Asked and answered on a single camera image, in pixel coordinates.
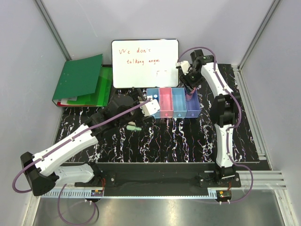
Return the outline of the small white eraser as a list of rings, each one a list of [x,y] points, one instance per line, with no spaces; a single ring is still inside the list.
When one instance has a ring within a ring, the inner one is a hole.
[[[134,122],[129,122],[128,125],[134,126],[134,127],[136,126],[136,124]]]

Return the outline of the light blue bin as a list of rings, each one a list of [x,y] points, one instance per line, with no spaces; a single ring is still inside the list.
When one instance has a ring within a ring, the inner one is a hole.
[[[173,118],[185,118],[187,113],[184,88],[172,88]]]
[[[152,96],[153,99],[155,99],[154,95],[158,95],[158,99],[156,99],[156,100],[158,102],[159,109],[157,110],[157,112],[155,114],[153,114],[153,116],[155,119],[159,119],[160,118],[159,89],[158,88],[148,88],[148,89],[146,89],[146,94],[147,94],[147,96]]]

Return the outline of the purple plastic bin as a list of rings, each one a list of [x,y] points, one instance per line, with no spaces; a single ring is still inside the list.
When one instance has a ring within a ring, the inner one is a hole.
[[[201,112],[200,102],[198,99],[197,91],[195,91],[190,101],[186,100],[187,113],[186,118],[198,118]]]

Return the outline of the pink plastic bin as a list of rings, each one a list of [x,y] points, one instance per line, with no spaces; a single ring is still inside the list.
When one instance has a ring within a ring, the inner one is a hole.
[[[171,88],[159,88],[160,117],[173,117],[173,97]]]

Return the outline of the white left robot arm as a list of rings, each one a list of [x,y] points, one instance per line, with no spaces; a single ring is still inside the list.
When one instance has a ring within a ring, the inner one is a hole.
[[[21,155],[22,171],[29,183],[30,192],[41,196],[55,186],[78,184],[97,187],[105,183],[105,174],[95,163],[63,166],[68,159],[86,148],[112,137],[131,123],[143,127],[153,122],[153,115],[160,109],[153,96],[144,97],[140,89],[127,95],[116,95],[99,112],[89,117],[73,133],[53,146],[32,154]]]

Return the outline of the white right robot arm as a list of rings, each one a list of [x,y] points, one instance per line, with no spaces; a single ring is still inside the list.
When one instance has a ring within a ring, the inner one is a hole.
[[[222,187],[228,186],[236,177],[232,141],[233,130],[241,122],[240,94],[226,83],[219,71],[215,54],[205,55],[203,50],[204,47],[190,48],[192,62],[178,60],[176,68],[187,97],[191,98],[203,81],[208,83],[214,96],[209,114],[217,134],[213,180]]]

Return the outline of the green translucent file folder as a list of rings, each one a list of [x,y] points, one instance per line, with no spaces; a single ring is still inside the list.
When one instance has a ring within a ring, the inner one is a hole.
[[[106,106],[112,83],[112,68],[102,67],[97,81],[96,90],[93,94],[78,96],[76,101],[67,100],[67,105],[72,106]]]

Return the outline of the green highlighter pen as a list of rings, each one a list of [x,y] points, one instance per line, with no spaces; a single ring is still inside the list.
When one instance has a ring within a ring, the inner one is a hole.
[[[129,131],[134,131],[134,132],[137,132],[137,131],[141,131],[141,130],[142,130],[142,128],[137,127],[137,126],[134,126],[134,125],[127,125],[127,126],[126,126],[126,129],[129,130]]]

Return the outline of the white dry-erase board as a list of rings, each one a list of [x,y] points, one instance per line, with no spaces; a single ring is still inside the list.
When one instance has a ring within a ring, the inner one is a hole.
[[[176,87],[179,84],[177,39],[114,40],[111,55],[116,89]]]

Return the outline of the black marble pattern mat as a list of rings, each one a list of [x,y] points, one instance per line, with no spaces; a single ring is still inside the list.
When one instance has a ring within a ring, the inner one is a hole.
[[[233,67],[219,64],[218,68],[233,91],[239,91]],[[91,146],[68,162],[122,162],[122,163],[213,163],[217,152],[217,135],[209,112],[214,97],[206,82],[198,88],[201,112],[198,118],[155,119],[142,131],[119,129],[111,137]],[[100,107],[61,108],[54,143],[74,132]],[[233,133],[233,156],[235,162],[247,165],[252,170],[270,170],[255,144],[246,111],[242,106],[242,119]]]

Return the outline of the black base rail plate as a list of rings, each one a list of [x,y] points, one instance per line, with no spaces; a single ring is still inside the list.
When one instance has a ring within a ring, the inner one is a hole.
[[[240,188],[239,175],[228,186],[214,180],[214,163],[93,163],[105,179],[105,196],[170,197],[208,195],[209,188]]]

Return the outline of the aluminium frame rail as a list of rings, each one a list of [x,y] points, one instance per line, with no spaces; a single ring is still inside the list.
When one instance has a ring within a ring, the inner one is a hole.
[[[184,171],[110,172],[97,186],[76,183],[56,186],[40,196],[43,198],[127,198],[127,199],[224,199],[234,190],[285,190],[282,174],[278,171],[239,171],[226,182],[216,183],[213,173]]]

